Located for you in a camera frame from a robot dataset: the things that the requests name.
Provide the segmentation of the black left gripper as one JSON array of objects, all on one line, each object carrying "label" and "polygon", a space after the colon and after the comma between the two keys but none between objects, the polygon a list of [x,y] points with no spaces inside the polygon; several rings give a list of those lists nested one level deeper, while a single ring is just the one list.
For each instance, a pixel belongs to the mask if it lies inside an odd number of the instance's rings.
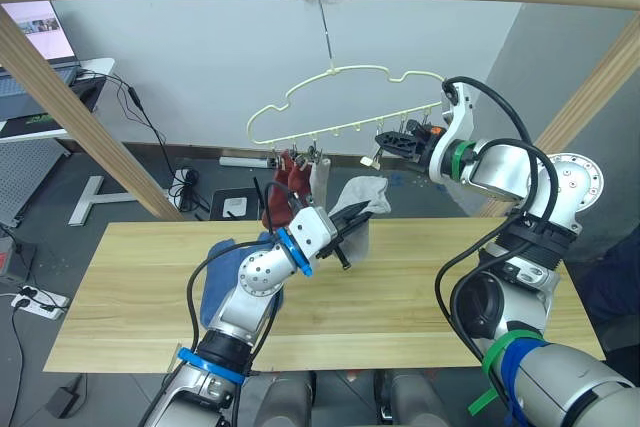
[{"label": "black left gripper", "polygon": [[368,205],[368,201],[357,202],[345,206],[330,215],[330,219],[336,227],[336,234],[329,244],[321,248],[315,255],[316,259],[327,259],[333,255],[339,260],[343,270],[348,270],[351,267],[350,261],[341,248],[341,243],[344,241],[344,236],[350,236],[357,229],[367,224],[372,216],[371,212],[365,211]]}]

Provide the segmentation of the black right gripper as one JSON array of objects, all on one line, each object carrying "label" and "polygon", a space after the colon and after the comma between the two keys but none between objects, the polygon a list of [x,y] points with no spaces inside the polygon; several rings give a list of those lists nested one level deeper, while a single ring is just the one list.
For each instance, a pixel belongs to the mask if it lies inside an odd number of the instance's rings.
[{"label": "black right gripper", "polygon": [[411,119],[407,123],[406,132],[408,134],[383,132],[375,137],[375,141],[383,152],[409,160],[413,170],[427,173],[431,157],[441,138],[441,127]]}]

